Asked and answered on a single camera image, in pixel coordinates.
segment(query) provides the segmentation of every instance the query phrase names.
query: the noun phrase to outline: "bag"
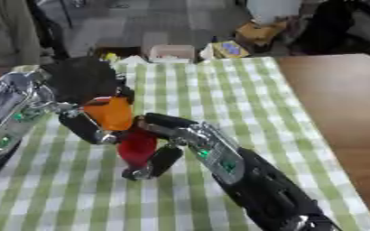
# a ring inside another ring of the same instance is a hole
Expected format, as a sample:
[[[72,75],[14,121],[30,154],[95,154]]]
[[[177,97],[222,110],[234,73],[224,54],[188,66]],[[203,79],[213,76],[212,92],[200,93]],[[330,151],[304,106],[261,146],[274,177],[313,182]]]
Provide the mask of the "bag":
[[[307,54],[327,54],[341,46],[354,25],[350,2],[329,0],[319,5],[295,44]]]

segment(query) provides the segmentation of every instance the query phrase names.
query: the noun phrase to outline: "wooden table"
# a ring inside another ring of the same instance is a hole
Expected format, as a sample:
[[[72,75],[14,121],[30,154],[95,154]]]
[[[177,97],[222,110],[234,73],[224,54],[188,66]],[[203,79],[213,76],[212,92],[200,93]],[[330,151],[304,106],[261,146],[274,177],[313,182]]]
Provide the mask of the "wooden table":
[[[288,57],[278,63],[370,209],[370,57]]]

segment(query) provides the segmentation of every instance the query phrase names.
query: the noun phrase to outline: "gray floor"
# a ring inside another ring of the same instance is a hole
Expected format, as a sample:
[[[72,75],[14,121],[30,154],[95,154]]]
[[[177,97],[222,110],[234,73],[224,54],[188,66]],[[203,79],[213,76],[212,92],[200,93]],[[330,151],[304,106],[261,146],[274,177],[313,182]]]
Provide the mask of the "gray floor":
[[[41,8],[65,28],[73,56],[95,46],[191,44],[204,47],[213,36],[229,37],[250,19],[234,0],[117,0],[128,8],[110,9],[108,0],[93,0],[86,7],[68,5],[74,29],[69,29],[59,0],[44,0]]]

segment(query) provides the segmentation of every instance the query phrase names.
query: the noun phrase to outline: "red object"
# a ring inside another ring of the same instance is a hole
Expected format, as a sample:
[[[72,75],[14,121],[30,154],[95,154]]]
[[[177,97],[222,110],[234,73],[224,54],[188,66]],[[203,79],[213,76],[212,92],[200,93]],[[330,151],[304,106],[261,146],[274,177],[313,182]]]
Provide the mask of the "red object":
[[[157,147],[157,137],[142,129],[134,129],[116,148],[131,167],[142,168]]]

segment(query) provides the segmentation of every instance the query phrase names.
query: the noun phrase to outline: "checkered tablecloth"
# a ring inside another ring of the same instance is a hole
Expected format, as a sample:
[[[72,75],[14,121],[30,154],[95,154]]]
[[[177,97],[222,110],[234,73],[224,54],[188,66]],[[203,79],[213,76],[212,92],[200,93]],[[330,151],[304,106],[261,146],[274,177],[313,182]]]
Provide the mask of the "checkered tablecloth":
[[[370,213],[273,59],[117,65],[134,112],[219,125],[275,164],[346,231]],[[259,230],[186,152],[159,179],[131,182],[112,146],[91,146],[48,116],[0,173],[0,230]]]

